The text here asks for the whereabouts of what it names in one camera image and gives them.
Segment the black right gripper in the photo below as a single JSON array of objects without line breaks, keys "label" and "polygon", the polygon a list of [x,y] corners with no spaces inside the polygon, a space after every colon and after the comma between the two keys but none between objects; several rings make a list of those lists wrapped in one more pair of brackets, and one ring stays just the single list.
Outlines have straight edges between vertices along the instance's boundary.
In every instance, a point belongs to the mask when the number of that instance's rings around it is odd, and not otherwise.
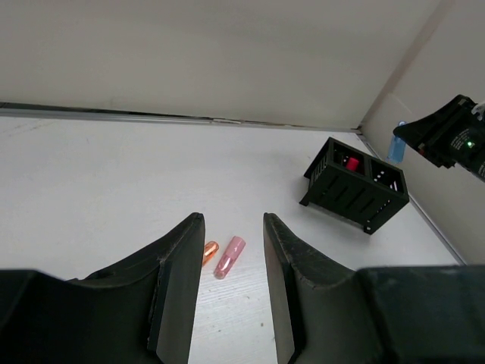
[{"label": "black right gripper", "polygon": [[484,181],[484,103],[457,95],[438,111],[393,134],[437,167],[456,164]]}]

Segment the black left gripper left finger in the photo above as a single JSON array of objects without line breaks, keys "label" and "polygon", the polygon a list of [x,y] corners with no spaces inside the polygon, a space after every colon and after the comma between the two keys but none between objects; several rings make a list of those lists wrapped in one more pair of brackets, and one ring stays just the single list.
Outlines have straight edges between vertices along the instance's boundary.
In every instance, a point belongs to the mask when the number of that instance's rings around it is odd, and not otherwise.
[{"label": "black left gripper left finger", "polygon": [[192,213],[84,279],[1,272],[3,363],[185,363],[205,243]]}]

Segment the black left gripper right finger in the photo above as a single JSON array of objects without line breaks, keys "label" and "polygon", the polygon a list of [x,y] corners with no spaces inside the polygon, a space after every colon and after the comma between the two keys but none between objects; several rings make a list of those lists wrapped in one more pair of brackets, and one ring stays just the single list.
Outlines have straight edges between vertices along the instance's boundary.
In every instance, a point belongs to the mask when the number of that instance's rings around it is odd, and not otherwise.
[{"label": "black left gripper right finger", "polygon": [[263,217],[280,363],[482,363],[481,265],[349,269]]}]

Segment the blue translucent cap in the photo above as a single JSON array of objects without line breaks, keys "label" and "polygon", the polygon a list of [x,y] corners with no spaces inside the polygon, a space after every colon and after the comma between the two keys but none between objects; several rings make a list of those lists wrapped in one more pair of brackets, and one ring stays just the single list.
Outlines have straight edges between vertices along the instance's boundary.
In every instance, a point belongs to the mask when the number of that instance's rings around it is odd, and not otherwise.
[{"label": "blue translucent cap", "polygon": [[405,147],[405,141],[393,134],[390,142],[390,147],[388,149],[386,161],[394,165],[400,164],[404,159]]}]

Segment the pink cap black highlighter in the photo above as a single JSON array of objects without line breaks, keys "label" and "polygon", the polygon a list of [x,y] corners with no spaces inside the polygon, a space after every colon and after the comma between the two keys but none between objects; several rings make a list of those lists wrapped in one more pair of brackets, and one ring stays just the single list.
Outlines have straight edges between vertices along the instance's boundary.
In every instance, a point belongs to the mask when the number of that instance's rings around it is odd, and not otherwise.
[{"label": "pink cap black highlighter", "polygon": [[357,171],[360,161],[357,158],[349,157],[346,161],[346,169],[350,171]]}]

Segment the orange translucent cap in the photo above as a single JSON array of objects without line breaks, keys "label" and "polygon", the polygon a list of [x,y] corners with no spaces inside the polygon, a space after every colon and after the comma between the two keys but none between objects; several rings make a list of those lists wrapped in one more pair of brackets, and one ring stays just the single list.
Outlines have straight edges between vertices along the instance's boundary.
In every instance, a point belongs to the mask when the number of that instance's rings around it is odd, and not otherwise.
[{"label": "orange translucent cap", "polygon": [[204,246],[204,252],[202,256],[202,266],[205,266],[219,250],[219,244],[216,241],[209,241]]}]

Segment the pink translucent cap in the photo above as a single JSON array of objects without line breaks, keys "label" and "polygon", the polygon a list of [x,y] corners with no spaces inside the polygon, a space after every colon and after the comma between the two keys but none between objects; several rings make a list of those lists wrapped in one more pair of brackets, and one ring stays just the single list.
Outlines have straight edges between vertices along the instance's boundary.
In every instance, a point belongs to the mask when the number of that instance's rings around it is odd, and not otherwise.
[{"label": "pink translucent cap", "polygon": [[231,239],[214,270],[214,276],[217,279],[224,279],[227,276],[245,246],[246,242],[243,238],[234,236]]}]

